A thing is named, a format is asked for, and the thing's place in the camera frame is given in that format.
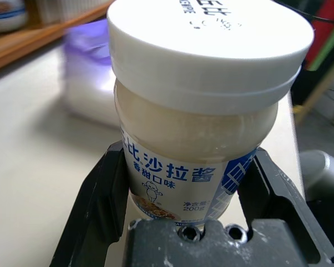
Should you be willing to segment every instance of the screw hole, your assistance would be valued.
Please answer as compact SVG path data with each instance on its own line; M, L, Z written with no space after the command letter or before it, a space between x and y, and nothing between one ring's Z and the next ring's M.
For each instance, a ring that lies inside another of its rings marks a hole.
M233 227L229 230L229 235L234 239L234 240L240 240L243 237L243 233L239 228Z
M129 223L129 227L127 227L128 230L132 230L132 229L135 229L137 224L141 221L141 219L136 219L136 220L133 220Z
M237 224L228 225L225 228L225 233L240 244L247 243L248 238L246 231Z
M186 241L199 241L200 240L200 231L194 226L183 226L179 229L178 235Z

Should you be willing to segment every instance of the product label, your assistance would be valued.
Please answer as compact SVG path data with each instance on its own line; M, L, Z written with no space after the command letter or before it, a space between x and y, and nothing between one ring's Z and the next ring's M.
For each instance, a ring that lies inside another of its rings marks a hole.
M235 30L242 24L234 19L232 7L226 0L174 0L179 1L187 22L196 30Z
M25 8L21 0L0 1L0 19L15 17L22 13L25 13Z
M218 164L181 162L153 153L122 130L135 204L153 219L203 224L225 211L256 150Z

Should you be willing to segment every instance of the plastic jar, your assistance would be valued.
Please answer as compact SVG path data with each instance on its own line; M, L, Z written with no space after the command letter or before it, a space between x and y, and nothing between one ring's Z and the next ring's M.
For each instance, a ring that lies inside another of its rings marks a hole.
M311 26L271 1L117 0L107 17L135 204L178 226L217 219L297 77Z
M0 33L19 29L27 22L23 0L0 0Z

